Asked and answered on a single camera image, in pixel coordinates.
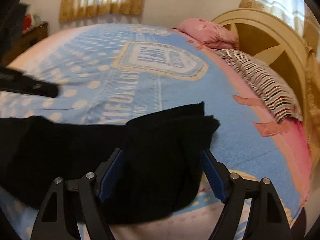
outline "wooden nightstand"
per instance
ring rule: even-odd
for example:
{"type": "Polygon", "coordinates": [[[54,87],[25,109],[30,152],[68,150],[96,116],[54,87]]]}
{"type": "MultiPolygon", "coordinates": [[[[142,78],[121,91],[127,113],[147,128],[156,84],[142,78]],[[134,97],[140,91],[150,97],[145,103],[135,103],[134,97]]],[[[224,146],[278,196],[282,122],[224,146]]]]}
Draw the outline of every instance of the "wooden nightstand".
{"type": "Polygon", "coordinates": [[[6,67],[17,56],[46,37],[48,37],[48,23],[42,22],[39,26],[31,29],[25,34],[22,34],[22,36],[18,38],[15,45],[12,46],[12,49],[2,57],[0,65],[6,67]]]}

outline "wooden headboard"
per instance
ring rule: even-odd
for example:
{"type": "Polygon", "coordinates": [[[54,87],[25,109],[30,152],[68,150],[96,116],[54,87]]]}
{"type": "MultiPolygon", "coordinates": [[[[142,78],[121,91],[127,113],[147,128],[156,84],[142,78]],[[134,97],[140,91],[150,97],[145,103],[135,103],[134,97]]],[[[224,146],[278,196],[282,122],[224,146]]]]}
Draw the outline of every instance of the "wooden headboard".
{"type": "Polygon", "coordinates": [[[277,17],[252,8],[228,11],[214,20],[239,37],[240,50],[264,61],[290,85],[305,113],[307,44],[277,17]]]}

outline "black cloth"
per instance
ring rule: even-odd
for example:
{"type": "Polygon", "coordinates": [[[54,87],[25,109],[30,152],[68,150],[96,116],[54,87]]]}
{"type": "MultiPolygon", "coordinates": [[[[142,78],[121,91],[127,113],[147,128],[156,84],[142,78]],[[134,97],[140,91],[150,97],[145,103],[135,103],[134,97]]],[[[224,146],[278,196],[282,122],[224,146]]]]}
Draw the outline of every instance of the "black cloth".
{"type": "Polygon", "coordinates": [[[148,114],[126,125],[71,125],[43,117],[0,119],[0,185],[39,208],[56,177],[95,171],[114,149],[125,152],[122,174],[104,203],[109,224],[146,222],[192,202],[202,174],[199,153],[219,127],[204,103],[148,114]]]}

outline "pink floral fabric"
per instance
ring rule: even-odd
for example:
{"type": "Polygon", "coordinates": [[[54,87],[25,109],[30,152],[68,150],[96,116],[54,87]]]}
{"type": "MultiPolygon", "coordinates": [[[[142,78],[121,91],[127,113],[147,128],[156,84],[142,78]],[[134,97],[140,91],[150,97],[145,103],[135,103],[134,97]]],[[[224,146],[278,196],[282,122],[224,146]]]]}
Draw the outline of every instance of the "pink floral fabric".
{"type": "Polygon", "coordinates": [[[214,22],[190,18],[180,23],[177,29],[210,49],[239,49],[237,35],[214,22]]]}

